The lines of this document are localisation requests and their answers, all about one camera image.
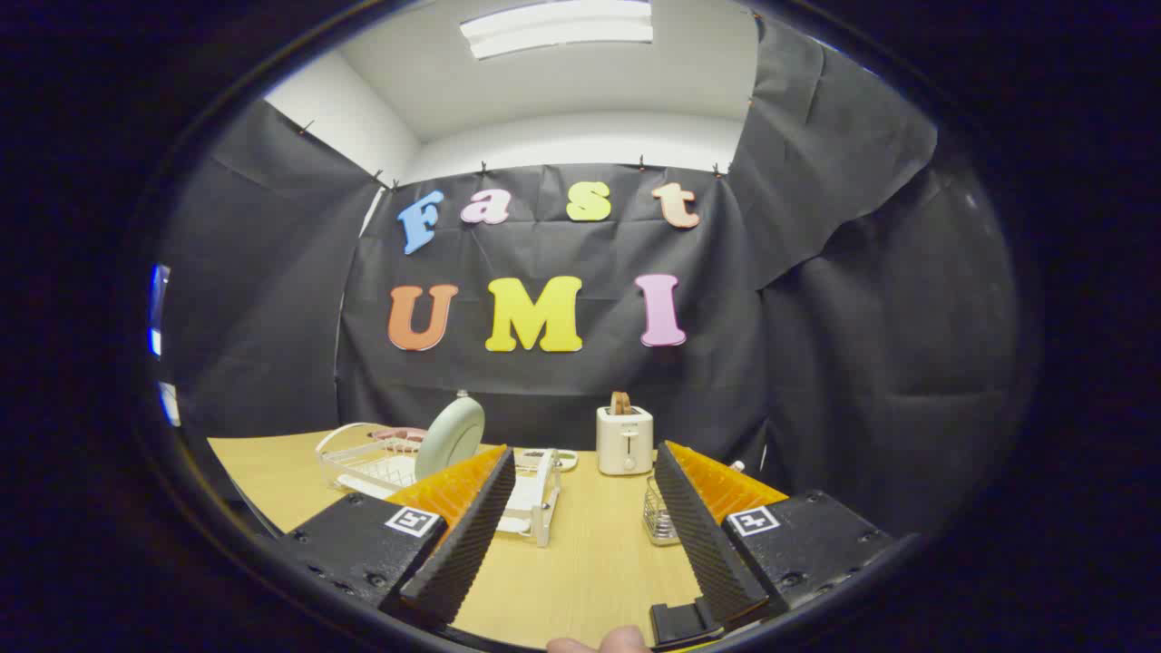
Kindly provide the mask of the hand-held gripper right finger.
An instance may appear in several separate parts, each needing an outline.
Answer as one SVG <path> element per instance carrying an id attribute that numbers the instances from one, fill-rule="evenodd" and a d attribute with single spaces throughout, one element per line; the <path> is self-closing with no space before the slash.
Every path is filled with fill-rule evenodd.
<path id="1" fill-rule="evenodd" d="M 780 627 L 899 553 L 896 538 L 828 493 L 787 496 L 679 443 L 659 443 L 652 480 L 700 591 L 651 608 L 657 648 Z"/>

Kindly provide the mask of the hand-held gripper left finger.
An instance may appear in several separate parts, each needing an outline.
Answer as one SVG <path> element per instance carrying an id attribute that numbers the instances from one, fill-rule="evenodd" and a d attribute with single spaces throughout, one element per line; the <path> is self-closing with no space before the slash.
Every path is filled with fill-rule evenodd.
<path id="1" fill-rule="evenodd" d="M 320 609 L 444 627 L 456 619 L 515 485 L 497 445 L 377 498 L 349 491 L 264 541 L 269 571 Z"/>

